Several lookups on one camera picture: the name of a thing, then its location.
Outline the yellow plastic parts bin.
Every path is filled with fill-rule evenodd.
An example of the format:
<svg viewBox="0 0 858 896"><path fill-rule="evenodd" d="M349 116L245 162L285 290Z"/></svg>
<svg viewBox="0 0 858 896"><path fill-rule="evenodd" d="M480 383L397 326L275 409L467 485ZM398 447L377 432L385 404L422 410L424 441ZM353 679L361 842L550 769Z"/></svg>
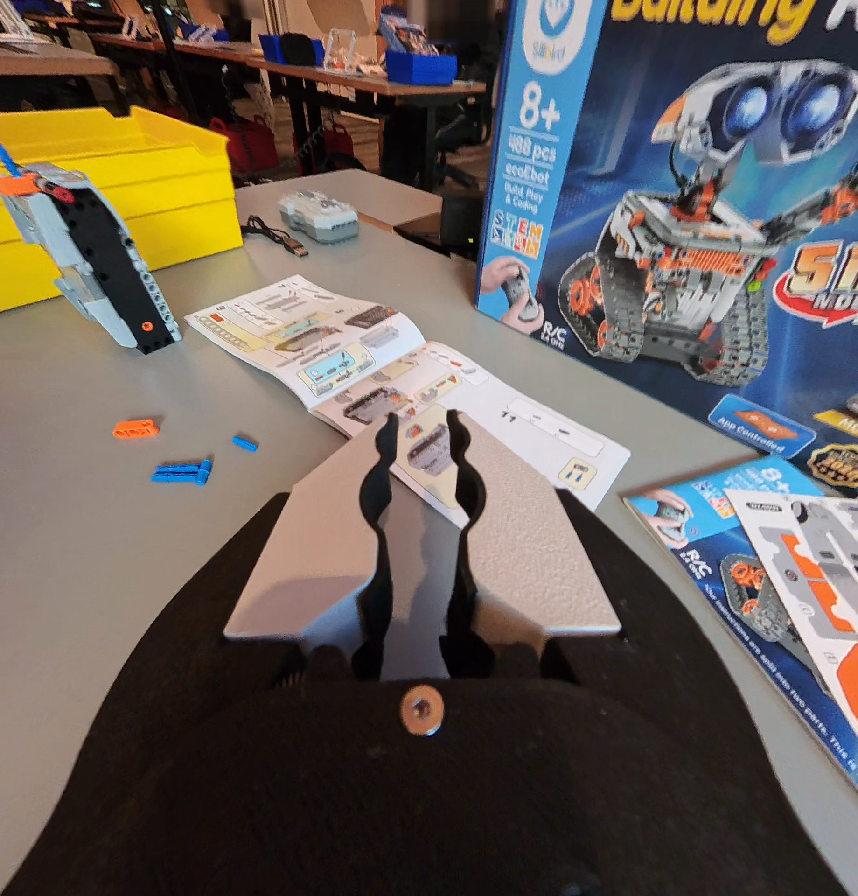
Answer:
<svg viewBox="0 0 858 896"><path fill-rule="evenodd" d="M0 143L22 165L84 173L123 218L234 197L224 136L137 106L123 118L102 107L0 113Z"/></svg>

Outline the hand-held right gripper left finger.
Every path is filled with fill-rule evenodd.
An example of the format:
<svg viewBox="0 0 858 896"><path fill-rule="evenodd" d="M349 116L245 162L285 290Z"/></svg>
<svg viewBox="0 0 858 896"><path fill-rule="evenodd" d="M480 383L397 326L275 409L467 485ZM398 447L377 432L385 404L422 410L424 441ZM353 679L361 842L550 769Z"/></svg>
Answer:
<svg viewBox="0 0 858 896"><path fill-rule="evenodd" d="M328 645L359 679L378 679L393 609L386 535L398 417L389 414L298 482L223 636Z"/></svg>

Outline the instruction booklet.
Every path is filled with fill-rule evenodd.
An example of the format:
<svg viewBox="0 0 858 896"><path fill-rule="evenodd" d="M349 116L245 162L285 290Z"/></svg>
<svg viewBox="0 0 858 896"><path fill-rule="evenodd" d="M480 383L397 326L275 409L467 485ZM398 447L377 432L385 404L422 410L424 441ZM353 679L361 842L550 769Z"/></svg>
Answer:
<svg viewBox="0 0 858 896"><path fill-rule="evenodd" d="M401 420L392 472L462 527L446 414L465 412L554 487L594 510L628 448L527 398L403 313L294 275L186 317L211 342L277 377L312 415L349 438L391 412Z"/></svg>

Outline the blue toy kit box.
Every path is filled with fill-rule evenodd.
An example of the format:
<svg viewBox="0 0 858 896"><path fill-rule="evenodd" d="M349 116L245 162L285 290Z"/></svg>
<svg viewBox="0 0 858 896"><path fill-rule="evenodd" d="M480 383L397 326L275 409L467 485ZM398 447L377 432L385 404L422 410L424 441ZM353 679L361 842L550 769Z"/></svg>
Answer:
<svg viewBox="0 0 858 896"><path fill-rule="evenodd" d="M423 26L412 24L398 15L379 18L378 31L387 44L387 50L413 56L437 56L435 46L426 37Z"/></svg>

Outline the wooden table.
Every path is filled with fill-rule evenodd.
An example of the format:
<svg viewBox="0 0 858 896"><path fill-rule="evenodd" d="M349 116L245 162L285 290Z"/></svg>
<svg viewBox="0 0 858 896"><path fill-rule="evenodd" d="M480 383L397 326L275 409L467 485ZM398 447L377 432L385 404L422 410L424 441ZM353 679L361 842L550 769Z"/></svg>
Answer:
<svg viewBox="0 0 858 896"><path fill-rule="evenodd" d="M278 76L278 93L288 99L293 133L298 142L300 172L319 173L327 152L323 136L322 110L349 112L371 118L392 116L395 104L426 109L423 141L423 171L420 187L431 192L437 185L436 112L466 97L486 93L486 84L455 80L449 85L409 85L388 81L385 77L346 74L315 66L294 66L248 59L245 64Z"/></svg>

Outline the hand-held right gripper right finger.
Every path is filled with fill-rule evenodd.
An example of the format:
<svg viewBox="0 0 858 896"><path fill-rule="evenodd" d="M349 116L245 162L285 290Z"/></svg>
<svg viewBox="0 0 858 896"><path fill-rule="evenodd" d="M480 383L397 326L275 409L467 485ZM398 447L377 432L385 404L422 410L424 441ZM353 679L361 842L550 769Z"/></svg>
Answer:
<svg viewBox="0 0 858 896"><path fill-rule="evenodd" d="M451 677L489 677L523 644L539 658L559 636L610 636L621 622L561 499L569 494L464 413L447 413L467 515L446 613Z"/></svg>

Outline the grey black robot body model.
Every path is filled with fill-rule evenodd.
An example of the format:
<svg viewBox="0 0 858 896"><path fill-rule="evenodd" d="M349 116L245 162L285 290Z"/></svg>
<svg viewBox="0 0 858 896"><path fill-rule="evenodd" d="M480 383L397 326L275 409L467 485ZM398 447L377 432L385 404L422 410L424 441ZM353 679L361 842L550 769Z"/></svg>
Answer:
<svg viewBox="0 0 858 896"><path fill-rule="evenodd" d="M61 271L64 297L124 348L148 355L181 341L130 231L92 181L49 162L20 167L20 177L0 176L0 196L24 241Z"/></svg>

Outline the red bag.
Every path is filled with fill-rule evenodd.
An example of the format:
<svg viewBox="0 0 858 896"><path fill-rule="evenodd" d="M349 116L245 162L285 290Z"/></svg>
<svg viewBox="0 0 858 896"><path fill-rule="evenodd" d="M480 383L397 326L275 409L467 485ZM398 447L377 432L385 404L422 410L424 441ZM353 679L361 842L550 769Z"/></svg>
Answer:
<svg viewBox="0 0 858 896"><path fill-rule="evenodd" d="M249 174L277 168L278 152L274 134L261 115L227 124L212 118L209 128L227 139L226 150L234 174Z"/></svg>
<svg viewBox="0 0 858 896"><path fill-rule="evenodd" d="M321 161L315 160L314 142L322 146ZM299 147L299 140L293 135L293 148L300 175L349 169L366 170L355 156L351 135L344 126L332 120L323 124L320 138L312 134L303 148Z"/></svg>

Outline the blue closed booklet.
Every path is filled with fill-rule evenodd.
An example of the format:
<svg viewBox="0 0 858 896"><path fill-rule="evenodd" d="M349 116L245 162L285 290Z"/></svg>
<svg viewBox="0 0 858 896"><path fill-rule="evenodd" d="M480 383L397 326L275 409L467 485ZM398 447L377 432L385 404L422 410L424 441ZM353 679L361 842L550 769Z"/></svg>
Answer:
<svg viewBox="0 0 858 896"><path fill-rule="evenodd" d="M766 456L624 498L858 791L858 738L833 699L728 501L726 488L820 496Z"/></svg>

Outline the grey battery box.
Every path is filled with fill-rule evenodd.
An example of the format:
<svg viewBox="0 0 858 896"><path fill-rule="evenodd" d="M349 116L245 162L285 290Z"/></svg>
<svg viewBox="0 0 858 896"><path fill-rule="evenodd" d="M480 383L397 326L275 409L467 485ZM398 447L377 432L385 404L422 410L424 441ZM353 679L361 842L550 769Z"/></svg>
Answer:
<svg viewBox="0 0 858 896"><path fill-rule="evenodd" d="M320 192L286 194L278 200L278 210L285 224L321 244L340 243L359 234L356 209Z"/></svg>

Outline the black electronic device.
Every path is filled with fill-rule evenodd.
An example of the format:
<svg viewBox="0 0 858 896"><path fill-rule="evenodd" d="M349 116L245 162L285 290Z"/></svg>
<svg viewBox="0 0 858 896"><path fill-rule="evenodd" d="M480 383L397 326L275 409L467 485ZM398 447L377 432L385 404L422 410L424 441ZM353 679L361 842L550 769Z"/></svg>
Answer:
<svg viewBox="0 0 858 896"><path fill-rule="evenodd" d="M402 238L445 256L477 259L485 194L480 190L445 192L440 211L394 228Z"/></svg>

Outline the sticker sheet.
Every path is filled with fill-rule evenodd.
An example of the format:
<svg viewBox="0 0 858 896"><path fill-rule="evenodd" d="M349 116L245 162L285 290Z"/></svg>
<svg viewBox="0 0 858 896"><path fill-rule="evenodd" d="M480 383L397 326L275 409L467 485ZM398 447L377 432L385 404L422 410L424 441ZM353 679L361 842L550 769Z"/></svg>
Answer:
<svg viewBox="0 0 858 896"><path fill-rule="evenodd" d="M858 735L858 499L739 489L726 495Z"/></svg>

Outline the clear plastic tray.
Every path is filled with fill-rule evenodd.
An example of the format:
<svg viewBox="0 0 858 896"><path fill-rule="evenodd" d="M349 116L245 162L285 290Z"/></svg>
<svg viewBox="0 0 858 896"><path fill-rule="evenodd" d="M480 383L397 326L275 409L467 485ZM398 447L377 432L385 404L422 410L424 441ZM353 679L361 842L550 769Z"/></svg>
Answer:
<svg viewBox="0 0 858 896"><path fill-rule="evenodd" d="M379 44L376 36L360 37L348 28L332 28L324 41L322 68L333 73L385 77Z"/></svg>

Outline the blue robot kit box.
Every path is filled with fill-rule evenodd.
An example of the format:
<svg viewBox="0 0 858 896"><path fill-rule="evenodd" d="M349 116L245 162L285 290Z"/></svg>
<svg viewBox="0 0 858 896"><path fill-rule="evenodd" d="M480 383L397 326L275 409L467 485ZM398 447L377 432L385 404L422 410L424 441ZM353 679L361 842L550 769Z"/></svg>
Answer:
<svg viewBox="0 0 858 896"><path fill-rule="evenodd" d="M511 2L480 312L858 497L858 2Z"/></svg>

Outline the long grey table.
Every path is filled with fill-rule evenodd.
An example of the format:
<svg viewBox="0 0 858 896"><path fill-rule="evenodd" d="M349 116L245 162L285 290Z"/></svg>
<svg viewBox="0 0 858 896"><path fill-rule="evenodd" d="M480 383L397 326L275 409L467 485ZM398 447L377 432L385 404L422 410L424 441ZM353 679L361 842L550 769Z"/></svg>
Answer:
<svg viewBox="0 0 858 896"><path fill-rule="evenodd" d="M113 61L95 54L49 42L0 41L0 112L100 106L89 79L101 77L111 92L105 106L127 116L130 104L117 72Z"/></svg>

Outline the blue plastic bin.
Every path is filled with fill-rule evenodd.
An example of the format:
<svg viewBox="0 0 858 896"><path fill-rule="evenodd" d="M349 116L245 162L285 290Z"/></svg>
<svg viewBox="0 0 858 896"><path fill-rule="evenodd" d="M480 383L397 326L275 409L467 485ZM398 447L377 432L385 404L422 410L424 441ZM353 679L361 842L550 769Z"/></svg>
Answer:
<svg viewBox="0 0 858 896"><path fill-rule="evenodd" d="M385 54L390 83L411 86L449 86L457 78L457 56L413 54L388 49Z"/></svg>
<svg viewBox="0 0 858 896"><path fill-rule="evenodd" d="M282 35L260 33L258 42L266 61L301 67L322 66L325 51L320 39L287 32Z"/></svg>

